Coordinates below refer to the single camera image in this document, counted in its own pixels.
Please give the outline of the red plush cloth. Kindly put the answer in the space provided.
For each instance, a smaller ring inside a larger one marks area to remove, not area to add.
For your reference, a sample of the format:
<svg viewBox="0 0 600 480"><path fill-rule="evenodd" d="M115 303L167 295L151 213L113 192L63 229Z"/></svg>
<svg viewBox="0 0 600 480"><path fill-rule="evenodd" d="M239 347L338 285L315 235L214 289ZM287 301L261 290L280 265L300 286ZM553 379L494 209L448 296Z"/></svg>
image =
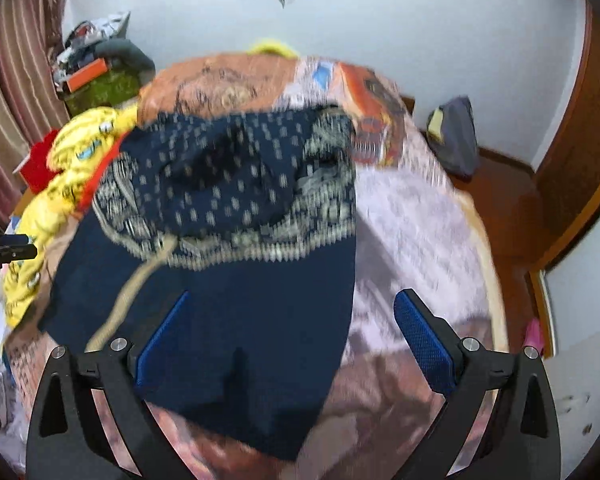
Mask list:
<svg viewBox="0 0 600 480"><path fill-rule="evenodd" d="M33 194L38 194L46 189L46 186L58 175L57 171L47 167L47 155L58 135L58 130L50 130L41 141L36 142L27 156L20 162L15 173L19 174L26 182Z"/></svg>

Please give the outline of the orange box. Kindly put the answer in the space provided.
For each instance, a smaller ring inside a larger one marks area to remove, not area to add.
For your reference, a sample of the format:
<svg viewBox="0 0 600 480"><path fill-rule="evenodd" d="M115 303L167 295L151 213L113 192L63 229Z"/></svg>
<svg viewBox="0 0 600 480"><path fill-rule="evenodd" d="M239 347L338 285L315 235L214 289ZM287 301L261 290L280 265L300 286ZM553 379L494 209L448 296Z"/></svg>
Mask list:
<svg viewBox="0 0 600 480"><path fill-rule="evenodd" d="M64 88L69 93L76 92L76 90L89 84L92 80L106 74L108 70L108 64L103 58L95 58L93 62L70 75L64 82Z"/></svg>

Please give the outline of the navy patterned garment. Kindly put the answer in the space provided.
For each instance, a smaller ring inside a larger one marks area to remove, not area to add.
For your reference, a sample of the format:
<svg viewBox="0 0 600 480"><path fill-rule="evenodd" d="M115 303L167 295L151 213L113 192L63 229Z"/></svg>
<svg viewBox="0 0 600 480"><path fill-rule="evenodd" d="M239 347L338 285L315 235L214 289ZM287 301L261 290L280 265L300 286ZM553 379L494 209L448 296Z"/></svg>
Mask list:
<svg viewBox="0 0 600 480"><path fill-rule="evenodd" d="M348 338L353 124L337 107L162 113L123 139L55 274L41 330L125 337L134 388L295 460Z"/></svg>

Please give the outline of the red garment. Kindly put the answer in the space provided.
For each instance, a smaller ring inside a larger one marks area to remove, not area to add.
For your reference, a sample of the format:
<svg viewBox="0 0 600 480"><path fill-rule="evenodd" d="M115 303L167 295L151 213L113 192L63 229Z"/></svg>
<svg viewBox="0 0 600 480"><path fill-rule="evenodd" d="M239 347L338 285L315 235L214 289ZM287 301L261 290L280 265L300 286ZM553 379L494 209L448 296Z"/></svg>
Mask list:
<svg viewBox="0 0 600 480"><path fill-rule="evenodd" d="M109 166L110 162L112 162L118 156L120 152L120 146L129 133L129 131L123 133L122 136L120 136L120 138L114 142L114 145L99 162L94 174L92 174L90 177L90 180L88 180L86 185L84 185L81 199L78 203L78 206L76 206L76 210L79 211L80 214L86 214L90 209L93 196L99 186L99 181L102 178L102 175Z"/></svg>

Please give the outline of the yellow cartoon blanket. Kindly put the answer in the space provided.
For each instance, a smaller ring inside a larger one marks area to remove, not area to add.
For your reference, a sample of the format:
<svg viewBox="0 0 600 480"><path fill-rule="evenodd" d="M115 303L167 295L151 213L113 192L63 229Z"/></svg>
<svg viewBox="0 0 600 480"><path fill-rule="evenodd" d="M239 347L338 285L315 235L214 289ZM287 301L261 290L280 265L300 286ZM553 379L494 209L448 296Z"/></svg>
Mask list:
<svg viewBox="0 0 600 480"><path fill-rule="evenodd" d="M32 198L17 226L36 248L36 256L9 263L3 283L5 318L16 327L40 286L45 249L78 208L87 184L117 140L137 123L136 103L125 108L95 107L73 117L53 140L46 167L55 177Z"/></svg>

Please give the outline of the newspaper print bed sheet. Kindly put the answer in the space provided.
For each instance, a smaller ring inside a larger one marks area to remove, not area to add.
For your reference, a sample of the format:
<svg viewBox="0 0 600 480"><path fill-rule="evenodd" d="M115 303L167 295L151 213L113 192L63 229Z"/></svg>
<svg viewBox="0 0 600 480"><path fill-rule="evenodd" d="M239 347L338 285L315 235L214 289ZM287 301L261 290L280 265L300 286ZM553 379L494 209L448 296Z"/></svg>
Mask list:
<svg viewBox="0 0 600 480"><path fill-rule="evenodd" d="M431 154L396 87L373 70L329 58L194 58L163 70L143 88L133 129L162 113L213 119L319 106L343 110L353 124L355 278L340 367L295 460L279 460L149 404L192 473L189 479L391 478L443 405L396 324L393 303L403 289L414 289L460 336L474 336L491 349L506 345L498 277L474 204ZM83 217L66 222L46 247L41 292L10 337L10 365L29 428L47 360L65 346L40 323ZM80 354L104 347L67 348Z"/></svg>

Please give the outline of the pink slipper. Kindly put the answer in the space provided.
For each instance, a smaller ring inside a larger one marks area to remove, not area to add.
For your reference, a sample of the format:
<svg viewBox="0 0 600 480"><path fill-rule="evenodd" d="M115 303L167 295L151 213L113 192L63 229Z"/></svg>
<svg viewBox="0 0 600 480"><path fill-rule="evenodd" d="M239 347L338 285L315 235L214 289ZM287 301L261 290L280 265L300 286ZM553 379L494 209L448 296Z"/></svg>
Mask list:
<svg viewBox="0 0 600 480"><path fill-rule="evenodd" d="M532 320L526 325L524 330L524 347L532 347L542 354L545 347L542 326L538 318Z"/></svg>

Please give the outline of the wooden door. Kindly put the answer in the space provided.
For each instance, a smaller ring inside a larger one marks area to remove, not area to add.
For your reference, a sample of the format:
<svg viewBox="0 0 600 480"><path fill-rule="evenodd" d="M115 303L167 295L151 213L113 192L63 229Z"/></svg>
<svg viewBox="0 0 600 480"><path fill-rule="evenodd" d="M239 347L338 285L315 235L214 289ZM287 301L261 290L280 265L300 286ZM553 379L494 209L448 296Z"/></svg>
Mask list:
<svg viewBox="0 0 600 480"><path fill-rule="evenodd" d="M564 258L600 215L600 18L585 7L583 50L562 122L534 176L550 236L533 265Z"/></svg>

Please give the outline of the striped curtain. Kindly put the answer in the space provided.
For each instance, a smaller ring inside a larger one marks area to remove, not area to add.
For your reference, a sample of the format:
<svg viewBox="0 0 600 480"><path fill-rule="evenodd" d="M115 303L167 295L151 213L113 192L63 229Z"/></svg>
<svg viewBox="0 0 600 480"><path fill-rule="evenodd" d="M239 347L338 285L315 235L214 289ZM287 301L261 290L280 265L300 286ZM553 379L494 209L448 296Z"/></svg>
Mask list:
<svg viewBox="0 0 600 480"><path fill-rule="evenodd" d="M0 230L23 193L16 167L69 116L50 64L61 50L66 0L0 0Z"/></svg>

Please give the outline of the green patterned box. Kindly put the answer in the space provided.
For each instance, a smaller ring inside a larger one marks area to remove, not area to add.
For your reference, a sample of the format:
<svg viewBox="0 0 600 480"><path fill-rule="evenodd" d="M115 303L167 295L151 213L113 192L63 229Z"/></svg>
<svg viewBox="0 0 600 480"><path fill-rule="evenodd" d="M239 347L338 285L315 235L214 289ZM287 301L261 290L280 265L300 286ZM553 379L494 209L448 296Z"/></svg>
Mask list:
<svg viewBox="0 0 600 480"><path fill-rule="evenodd" d="M128 68L114 68L83 87L67 94L64 101L71 117L94 107L115 107L135 98L140 92L140 78Z"/></svg>

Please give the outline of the yellow pillow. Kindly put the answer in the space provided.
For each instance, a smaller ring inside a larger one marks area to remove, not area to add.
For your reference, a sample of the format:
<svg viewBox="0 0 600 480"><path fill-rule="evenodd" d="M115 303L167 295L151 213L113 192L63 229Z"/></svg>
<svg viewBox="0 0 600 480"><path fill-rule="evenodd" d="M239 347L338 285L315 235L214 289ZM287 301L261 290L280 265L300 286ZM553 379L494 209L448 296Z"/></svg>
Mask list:
<svg viewBox="0 0 600 480"><path fill-rule="evenodd" d="M248 53L252 55L275 55L281 58L290 58L291 60L300 56L293 48L274 39L262 39L255 42L248 49Z"/></svg>

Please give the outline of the grey blue bag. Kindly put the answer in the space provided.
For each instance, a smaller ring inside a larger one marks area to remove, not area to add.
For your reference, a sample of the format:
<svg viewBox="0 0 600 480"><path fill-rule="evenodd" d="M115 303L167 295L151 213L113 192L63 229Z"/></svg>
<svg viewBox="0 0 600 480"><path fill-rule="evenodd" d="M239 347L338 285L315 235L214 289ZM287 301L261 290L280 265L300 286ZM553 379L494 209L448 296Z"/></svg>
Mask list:
<svg viewBox="0 0 600 480"><path fill-rule="evenodd" d="M426 141L447 172L466 180L472 178L480 157L468 96L456 96L431 112Z"/></svg>

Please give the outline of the grey cloth on pile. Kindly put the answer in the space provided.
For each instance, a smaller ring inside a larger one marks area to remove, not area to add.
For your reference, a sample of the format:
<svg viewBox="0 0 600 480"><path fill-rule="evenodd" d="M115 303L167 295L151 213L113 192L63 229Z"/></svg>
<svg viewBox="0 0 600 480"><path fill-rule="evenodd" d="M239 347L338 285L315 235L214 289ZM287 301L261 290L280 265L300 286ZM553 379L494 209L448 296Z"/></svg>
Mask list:
<svg viewBox="0 0 600 480"><path fill-rule="evenodd" d="M95 44L96 58L120 58L120 60L138 72L151 72L155 63L132 41L124 38L111 38Z"/></svg>

